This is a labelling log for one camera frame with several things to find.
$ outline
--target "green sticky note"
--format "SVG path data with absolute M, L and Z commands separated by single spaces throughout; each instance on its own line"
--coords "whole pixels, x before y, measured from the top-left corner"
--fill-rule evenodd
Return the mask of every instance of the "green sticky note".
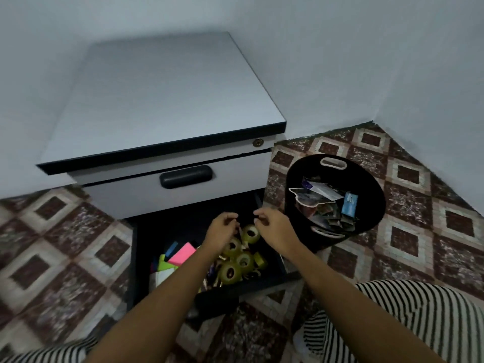
M 158 263 L 158 271 L 168 270 L 169 268 L 177 268 L 177 267 L 165 261 L 161 261 Z

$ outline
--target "black bin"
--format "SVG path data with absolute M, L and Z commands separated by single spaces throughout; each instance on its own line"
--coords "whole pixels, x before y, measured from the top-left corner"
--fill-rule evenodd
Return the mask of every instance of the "black bin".
M 324 159 L 323 163 L 327 163 L 331 161 L 331 158 L 345 162 L 346 165 L 341 166 L 345 168 L 336 169 L 321 164 L 321 160 Z M 315 224 L 296 209 L 296 196 L 289 191 L 289 188 L 300 188 L 303 177 L 313 176 L 320 176 L 322 182 L 358 195 L 355 213 L 358 221 L 355 223 L 354 232 L 347 232 L 344 238 L 339 239 L 325 237 L 314 232 L 312 226 Z M 372 229 L 385 214 L 385 196 L 376 179 L 358 164 L 335 155 L 315 154 L 301 158 L 294 163 L 287 172 L 285 196 L 284 212 L 289 217 L 301 242 L 313 252 Z

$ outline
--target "open drawer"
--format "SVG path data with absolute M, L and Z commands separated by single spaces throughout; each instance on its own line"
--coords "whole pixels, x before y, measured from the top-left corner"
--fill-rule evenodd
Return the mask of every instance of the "open drawer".
M 224 211 L 238 213 L 242 227 L 252 224 L 252 212 L 260 206 L 262 198 L 263 189 L 260 189 L 127 218 L 135 229 L 127 293 L 128 310 L 148 295 L 150 264 L 165 253 L 173 241 L 178 242 L 178 248 L 186 242 L 198 247 L 212 219 Z M 239 303 L 239 297 L 299 278 L 299 273 L 286 273 L 281 256 L 263 238 L 256 246 L 268 262 L 261 277 L 198 293 L 187 318 L 203 321 L 230 313 Z

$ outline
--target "pink sticky note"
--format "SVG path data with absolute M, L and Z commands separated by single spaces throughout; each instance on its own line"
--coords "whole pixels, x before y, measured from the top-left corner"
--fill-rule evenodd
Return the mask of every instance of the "pink sticky note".
M 193 252 L 195 252 L 195 248 L 191 244 L 184 244 L 184 246 L 172 256 L 170 260 L 168 260 L 169 263 L 180 266 L 183 262 L 189 258 Z

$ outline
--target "black handle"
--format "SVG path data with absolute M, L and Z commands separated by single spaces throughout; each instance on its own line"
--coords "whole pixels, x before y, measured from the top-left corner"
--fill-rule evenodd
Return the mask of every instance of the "black handle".
M 172 189 L 210 181 L 213 176 L 214 171 L 208 165 L 199 165 L 198 167 L 162 173 L 160 183 L 162 187 Z

